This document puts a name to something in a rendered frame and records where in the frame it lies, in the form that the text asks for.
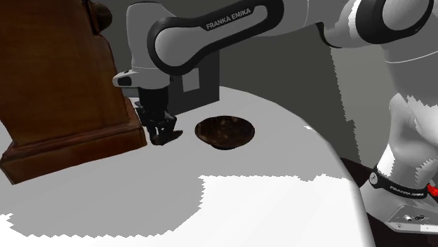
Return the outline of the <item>brown wooden case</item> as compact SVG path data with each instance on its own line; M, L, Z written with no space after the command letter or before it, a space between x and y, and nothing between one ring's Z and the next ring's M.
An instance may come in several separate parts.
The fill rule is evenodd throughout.
M145 132L116 73L106 6L0 0L0 170L18 184L140 149Z

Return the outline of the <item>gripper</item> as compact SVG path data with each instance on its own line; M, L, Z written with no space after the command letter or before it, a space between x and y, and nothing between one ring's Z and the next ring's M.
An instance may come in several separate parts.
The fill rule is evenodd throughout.
M177 117L168 113L168 86L159 89L138 89L140 104L136 107L136 113L142 124L149 133L150 142L153 145L161 145L157 127L164 119L161 126L162 142L170 142L179 138L182 130L175 130Z

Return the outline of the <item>dark grey box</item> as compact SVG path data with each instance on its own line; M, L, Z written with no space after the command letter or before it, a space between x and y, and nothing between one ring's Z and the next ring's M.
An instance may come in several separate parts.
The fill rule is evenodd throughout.
M168 110L174 115L219 101L220 52L206 56L191 72L172 76Z

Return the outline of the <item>dark brown bowl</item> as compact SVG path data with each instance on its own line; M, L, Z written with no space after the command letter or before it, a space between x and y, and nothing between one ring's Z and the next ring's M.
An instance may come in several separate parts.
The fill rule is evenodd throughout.
M250 121L237 116L212 116L200 121L194 134L207 145L219 150L231 150L249 143L256 130Z

